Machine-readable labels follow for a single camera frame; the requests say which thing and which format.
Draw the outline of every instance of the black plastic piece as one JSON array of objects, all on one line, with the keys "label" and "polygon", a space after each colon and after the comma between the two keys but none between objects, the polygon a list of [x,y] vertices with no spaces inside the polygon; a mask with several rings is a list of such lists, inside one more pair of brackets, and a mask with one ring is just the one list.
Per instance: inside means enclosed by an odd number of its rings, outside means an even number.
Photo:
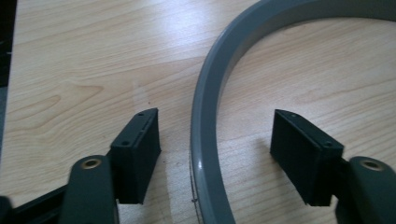
[{"label": "black plastic piece", "polygon": [[396,223],[396,174],[384,162],[366,157],[350,161],[348,185],[363,223]]},{"label": "black plastic piece", "polygon": [[[111,144],[107,157],[75,164],[68,185],[15,209],[0,196],[0,224],[118,223],[116,198],[143,203],[160,152],[158,109],[140,112]],[[90,159],[101,160],[101,165],[81,170],[79,164]]]},{"label": "black plastic piece", "polygon": [[0,223],[11,223],[13,210],[9,198],[0,196]]},{"label": "black plastic piece", "polygon": [[276,110],[271,154],[305,203],[328,206],[332,198],[332,166],[344,146],[298,114]]},{"label": "black plastic piece", "polygon": [[90,156],[75,163],[59,223],[119,223],[111,168],[106,156]]},{"label": "black plastic piece", "polygon": [[158,109],[142,111],[125,126],[107,153],[119,203],[143,203],[160,153]]},{"label": "black plastic piece", "polygon": [[18,223],[57,223],[66,186],[53,190],[14,211]]}]

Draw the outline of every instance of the light wood surface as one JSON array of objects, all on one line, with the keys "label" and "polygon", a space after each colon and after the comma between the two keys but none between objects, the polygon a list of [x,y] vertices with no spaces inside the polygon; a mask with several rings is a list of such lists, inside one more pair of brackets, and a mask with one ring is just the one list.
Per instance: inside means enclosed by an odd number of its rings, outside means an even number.
[{"label": "light wood surface", "polygon": [[[158,107],[163,152],[144,205],[122,223],[197,223],[191,103],[225,26],[255,1],[27,1],[18,4],[0,194],[21,205],[105,154],[134,113]],[[345,158],[396,168],[396,24],[334,19],[282,29],[233,70],[219,109],[221,171],[238,223],[335,223],[305,206],[269,155],[274,110],[301,114]]]}]

